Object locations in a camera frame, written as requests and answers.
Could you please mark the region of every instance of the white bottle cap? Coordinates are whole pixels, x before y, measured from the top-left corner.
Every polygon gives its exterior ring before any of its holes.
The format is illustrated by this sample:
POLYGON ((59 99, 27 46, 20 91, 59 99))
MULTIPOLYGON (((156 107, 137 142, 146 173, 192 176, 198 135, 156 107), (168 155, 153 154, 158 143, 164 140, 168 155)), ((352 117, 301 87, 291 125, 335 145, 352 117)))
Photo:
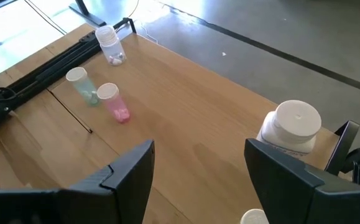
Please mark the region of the white bottle cap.
POLYGON ((65 75, 69 82, 79 82, 87 78, 87 71, 82 67, 76 67, 67 72, 65 75))
POLYGON ((319 131, 321 123, 318 111, 299 100, 285 101, 275 111, 275 133, 282 139, 309 140, 319 131))
POLYGON ((102 26, 95 31, 95 36, 98 42, 103 47, 114 45, 118 41, 115 29, 113 26, 102 26))
POLYGON ((101 100, 113 100, 119 96, 119 88, 113 83, 105 83, 97 89, 97 96, 101 100))
POLYGON ((269 222, 263 210, 251 209, 242 216, 241 224, 269 224, 269 222))

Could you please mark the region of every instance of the plastic container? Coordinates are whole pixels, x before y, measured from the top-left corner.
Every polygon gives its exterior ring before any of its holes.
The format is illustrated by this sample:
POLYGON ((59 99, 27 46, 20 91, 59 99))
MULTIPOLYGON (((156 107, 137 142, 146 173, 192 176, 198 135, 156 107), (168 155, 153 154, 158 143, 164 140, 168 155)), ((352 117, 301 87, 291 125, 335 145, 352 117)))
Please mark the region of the plastic container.
POLYGON ((269 222, 263 210, 250 209, 242 216, 241 224, 269 224, 269 222))
POLYGON ((105 83, 97 90, 98 98, 119 123, 130 120, 130 111, 119 94, 119 88, 113 83, 105 83))
POLYGON ((321 116, 308 103, 288 100, 265 117, 257 140, 300 158, 312 151, 321 116))
POLYGON ((113 26, 98 28, 95 36, 109 64, 118 66, 126 60, 126 54, 113 26))
POLYGON ((98 105, 99 99, 97 97, 97 89, 93 82, 88 78, 87 71, 84 68, 76 67, 69 70, 66 78, 72 83, 89 106, 98 105))

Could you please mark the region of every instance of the pink cup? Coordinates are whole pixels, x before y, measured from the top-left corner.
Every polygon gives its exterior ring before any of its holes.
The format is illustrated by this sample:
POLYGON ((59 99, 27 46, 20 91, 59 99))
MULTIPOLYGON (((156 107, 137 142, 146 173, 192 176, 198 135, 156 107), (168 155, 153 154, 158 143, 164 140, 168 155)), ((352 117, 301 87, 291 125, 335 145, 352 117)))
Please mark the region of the pink cup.
POLYGON ((97 90, 98 98, 119 123, 130 120, 130 111, 119 95, 119 88, 113 83, 105 83, 97 90))

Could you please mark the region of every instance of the wooden table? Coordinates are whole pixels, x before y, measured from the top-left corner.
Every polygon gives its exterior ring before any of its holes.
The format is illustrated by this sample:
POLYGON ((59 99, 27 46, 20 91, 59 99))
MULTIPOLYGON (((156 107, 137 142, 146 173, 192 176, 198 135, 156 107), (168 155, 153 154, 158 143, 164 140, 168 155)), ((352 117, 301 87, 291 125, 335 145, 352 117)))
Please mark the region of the wooden table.
MULTIPOLYGON (((90 30, 83 25, 0 74, 0 86, 90 30)), ((130 122, 118 124, 103 105, 87 107, 60 80, 0 127, 0 188, 68 187, 154 139, 154 183, 144 223, 237 223, 246 210, 260 207, 244 141, 257 136, 276 104, 143 37, 131 34, 122 44, 128 60, 121 66, 108 65, 98 54, 83 67, 96 86, 118 85, 130 122)), ((337 140, 322 128, 316 148, 303 160, 323 169, 337 140)))

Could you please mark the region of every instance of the floor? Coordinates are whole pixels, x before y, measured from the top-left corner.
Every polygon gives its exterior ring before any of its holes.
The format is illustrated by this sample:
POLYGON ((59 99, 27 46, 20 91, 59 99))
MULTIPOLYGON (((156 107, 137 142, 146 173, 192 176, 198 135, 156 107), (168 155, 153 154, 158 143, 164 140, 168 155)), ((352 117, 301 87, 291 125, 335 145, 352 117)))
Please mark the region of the floor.
MULTIPOLYGON (((90 12, 109 24, 128 16, 137 4, 137 0, 85 1, 90 12)), ((67 8, 71 1, 32 2, 64 32, 85 22, 67 8)), ((131 17, 141 35, 148 34, 160 45, 276 103, 289 99, 310 103, 320 112, 324 127, 332 131, 349 119, 360 124, 360 89, 207 26, 221 26, 360 83, 360 1, 161 2, 140 0, 131 17)), ((15 22, 8 25, 0 19, 0 72, 62 36, 24 0, 0 9, 2 17, 15 22), (14 11, 28 13, 17 17, 14 11)), ((128 32, 125 27, 119 35, 128 32)), ((356 147, 360 147, 360 130, 353 145, 356 147)))

